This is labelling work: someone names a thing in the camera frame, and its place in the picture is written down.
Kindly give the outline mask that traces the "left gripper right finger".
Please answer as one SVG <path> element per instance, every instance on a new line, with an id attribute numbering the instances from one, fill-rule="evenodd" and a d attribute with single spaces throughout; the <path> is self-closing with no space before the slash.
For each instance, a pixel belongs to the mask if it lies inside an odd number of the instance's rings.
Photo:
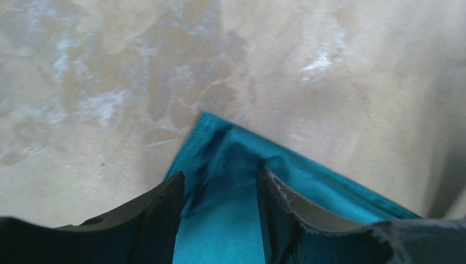
<path id="1" fill-rule="evenodd" d="M 257 176 L 266 263 L 465 263 L 465 220 L 396 219 L 364 225 Z"/>

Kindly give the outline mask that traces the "teal cloth napkin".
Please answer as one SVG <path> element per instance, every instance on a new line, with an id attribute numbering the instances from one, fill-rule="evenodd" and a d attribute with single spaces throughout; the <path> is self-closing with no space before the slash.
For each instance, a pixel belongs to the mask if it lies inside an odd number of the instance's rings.
<path id="1" fill-rule="evenodd" d="M 359 223 L 416 217 L 321 164 L 204 112 L 168 170 L 185 175 L 174 263 L 264 263 L 256 188 L 262 169 L 326 210 Z"/>

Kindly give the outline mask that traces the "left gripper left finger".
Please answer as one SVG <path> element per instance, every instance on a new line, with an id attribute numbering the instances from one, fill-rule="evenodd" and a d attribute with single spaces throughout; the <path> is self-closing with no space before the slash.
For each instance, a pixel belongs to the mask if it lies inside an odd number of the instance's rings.
<path id="1" fill-rule="evenodd" d="M 185 177 L 80 225 L 46 228 L 1 218 L 1 263 L 172 263 Z"/>

